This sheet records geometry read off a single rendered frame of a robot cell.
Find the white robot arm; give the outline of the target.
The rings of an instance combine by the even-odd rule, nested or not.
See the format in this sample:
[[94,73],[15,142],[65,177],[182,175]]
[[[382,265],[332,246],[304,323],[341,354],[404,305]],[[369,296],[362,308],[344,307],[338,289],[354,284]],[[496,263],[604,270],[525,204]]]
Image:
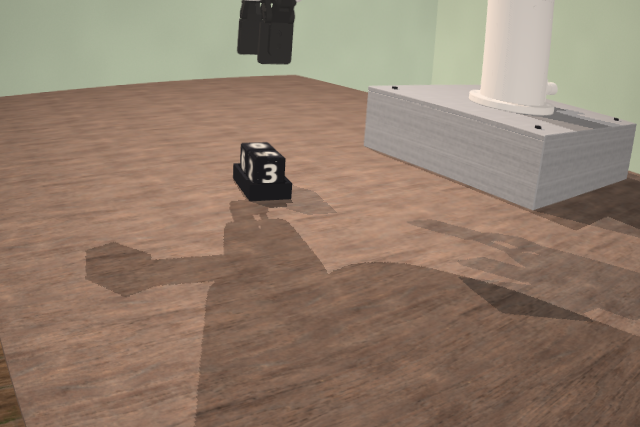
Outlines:
[[554,113],[546,102],[547,94],[558,91],[547,79],[554,2],[488,0],[481,90],[470,91],[472,102],[522,114]]

